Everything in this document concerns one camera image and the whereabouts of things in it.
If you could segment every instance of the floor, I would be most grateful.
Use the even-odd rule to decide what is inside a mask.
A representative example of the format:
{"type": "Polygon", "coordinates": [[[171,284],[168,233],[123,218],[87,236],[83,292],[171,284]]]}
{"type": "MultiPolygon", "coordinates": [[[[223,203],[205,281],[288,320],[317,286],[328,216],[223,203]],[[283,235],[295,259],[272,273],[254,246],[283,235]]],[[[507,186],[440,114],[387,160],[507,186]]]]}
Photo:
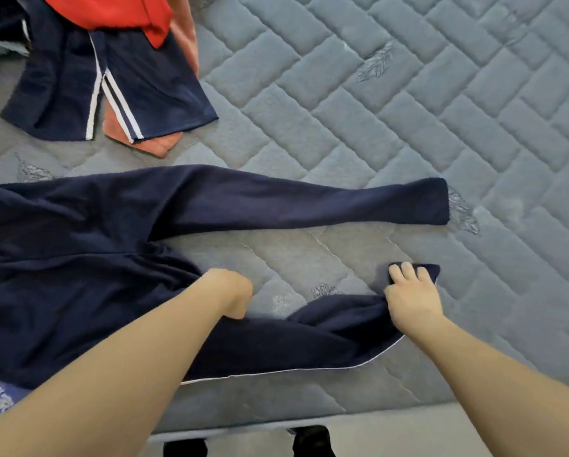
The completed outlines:
{"type": "MultiPolygon", "coordinates": [[[[337,457],[490,456],[458,404],[342,417],[328,427],[337,457]]],[[[289,457],[292,443],[285,430],[230,434],[208,440],[209,457],[289,457]]],[[[141,454],[159,456],[158,445],[141,454]]]]}

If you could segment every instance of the finger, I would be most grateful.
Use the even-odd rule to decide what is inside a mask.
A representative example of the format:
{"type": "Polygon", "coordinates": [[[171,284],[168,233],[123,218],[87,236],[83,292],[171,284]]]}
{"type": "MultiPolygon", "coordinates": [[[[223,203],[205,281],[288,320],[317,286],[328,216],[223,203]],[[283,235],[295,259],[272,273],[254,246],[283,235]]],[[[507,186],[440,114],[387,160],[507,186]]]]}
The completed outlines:
{"type": "Polygon", "coordinates": [[[409,261],[404,262],[401,265],[402,275],[405,276],[407,280],[417,280],[418,277],[415,275],[415,269],[409,261]]]}
{"type": "Polygon", "coordinates": [[[433,283],[433,280],[431,279],[431,275],[428,273],[428,270],[421,266],[418,268],[418,280],[420,282],[433,283]]]}
{"type": "Polygon", "coordinates": [[[395,284],[405,282],[405,278],[402,275],[401,268],[399,268],[397,264],[391,265],[388,268],[388,272],[390,273],[390,277],[392,277],[392,281],[395,284]]]}

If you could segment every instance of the quilted stitching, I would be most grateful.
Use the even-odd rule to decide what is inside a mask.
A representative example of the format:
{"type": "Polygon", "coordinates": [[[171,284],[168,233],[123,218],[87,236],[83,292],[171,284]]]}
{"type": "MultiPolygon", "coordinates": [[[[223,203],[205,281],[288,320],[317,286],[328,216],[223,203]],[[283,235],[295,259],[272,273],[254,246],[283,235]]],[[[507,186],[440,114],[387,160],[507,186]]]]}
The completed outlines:
{"type": "MultiPolygon", "coordinates": [[[[569,383],[569,0],[215,0],[197,37],[218,122],[157,160],[103,135],[31,140],[0,120],[0,182],[17,180],[21,161],[54,176],[208,163],[351,188],[444,176],[473,206],[478,235],[363,224],[169,244],[248,275],[251,310],[277,317],[321,294],[379,291],[390,261],[438,262],[456,323],[569,383]],[[359,83],[388,42],[383,75],[359,83]]],[[[21,68],[0,61],[0,108],[21,68]]],[[[404,339],[349,371],[186,386],[158,430],[451,398],[404,339]]]]}

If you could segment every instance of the white piping trim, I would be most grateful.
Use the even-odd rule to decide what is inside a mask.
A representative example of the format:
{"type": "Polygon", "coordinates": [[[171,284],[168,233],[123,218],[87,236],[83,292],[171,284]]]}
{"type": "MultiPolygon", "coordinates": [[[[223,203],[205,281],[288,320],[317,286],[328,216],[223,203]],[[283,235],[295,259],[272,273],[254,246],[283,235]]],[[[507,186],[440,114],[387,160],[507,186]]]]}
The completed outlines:
{"type": "Polygon", "coordinates": [[[132,110],[128,106],[128,102],[123,97],[122,91],[117,86],[117,83],[115,82],[115,77],[113,77],[113,75],[111,74],[111,71],[109,69],[106,69],[106,78],[107,78],[107,80],[109,80],[109,84],[113,87],[113,91],[115,91],[117,98],[121,102],[122,107],[123,107],[123,111],[126,112],[126,116],[128,117],[128,120],[130,121],[130,125],[132,125],[132,129],[136,133],[136,139],[144,139],[144,136],[142,135],[142,132],[141,132],[141,128],[140,128],[140,126],[138,126],[138,122],[136,121],[134,114],[132,114],[132,110]]]}
{"type": "Polygon", "coordinates": [[[30,43],[29,26],[26,25],[26,19],[22,19],[22,32],[30,43]]]}
{"type": "Polygon", "coordinates": [[[86,124],[86,141],[91,141],[94,138],[94,122],[96,121],[96,109],[98,107],[98,93],[100,93],[100,84],[103,81],[103,75],[100,73],[100,63],[98,62],[98,53],[96,52],[96,46],[94,46],[94,40],[92,40],[92,36],[89,32],[88,36],[90,37],[92,49],[94,50],[94,59],[96,59],[96,79],[94,80],[94,90],[90,98],[90,112],[86,124]]]}
{"type": "Polygon", "coordinates": [[[215,376],[215,377],[210,377],[210,378],[197,378],[196,380],[182,381],[179,385],[182,386],[182,385],[187,385],[187,384],[191,384],[191,383],[199,383],[201,381],[208,381],[208,380],[222,380],[224,378],[234,378],[234,377],[238,377],[238,376],[270,375],[270,374],[280,374],[282,372],[301,372],[301,371],[308,371],[308,370],[342,370],[342,369],[350,369],[350,368],[359,368],[359,367],[364,366],[365,364],[373,361],[374,359],[379,358],[382,354],[386,353],[390,348],[392,348],[394,345],[399,343],[403,338],[405,338],[404,335],[401,338],[399,338],[397,341],[395,341],[392,345],[387,347],[384,351],[373,356],[371,359],[369,359],[365,362],[362,362],[360,364],[356,364],[354,366],[349,366],[347,368],[289,368],[287,370],[274,370],[273,372],[262,372],[261,374],[240,374],[240,375],[228,375],[228,376],[215,376]]]}
{"type": "Polygon", "coordinates": [[[133,144],[134,139],[132,139],[132,136],[130,136],[130,132],[128,130],[128,127],[126,126],[126,121],[123,119],[123,115],[122,115],[121,111],[119,110],[119,107],[117,106],[117,102],[115,101],[113,94],[111,94],[111,90],[107,86],[106,82],[103,82],[103,84],[102,84],[102,91],[105,92],[105,96],[109,100],[109,103],[111,104],[111,107],[113,108],[113,112],[115,112],[115,116],[117,117],[117,121],[121,125],[123,132],[126,134],[126,137],[128,137],[129,143],[133,144]]]}

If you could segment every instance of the navy blue sweatpants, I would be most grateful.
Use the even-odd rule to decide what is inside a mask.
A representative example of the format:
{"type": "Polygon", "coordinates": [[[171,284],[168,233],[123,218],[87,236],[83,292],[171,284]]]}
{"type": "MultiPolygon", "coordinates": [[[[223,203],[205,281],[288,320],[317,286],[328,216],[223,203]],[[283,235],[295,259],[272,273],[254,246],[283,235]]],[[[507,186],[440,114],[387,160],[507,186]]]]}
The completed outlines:
{"type": "MultiPolygon", "coordinates": [[[[192,165],[0,185],[0,380],[37,387],[196,281],[160,239],[448,220],[441,178],[348,190],[192,165]]],[[[331,295],[284,321],[222,319],[186,380],[351,367],[400,337],[383,296],[331,295]]]]}

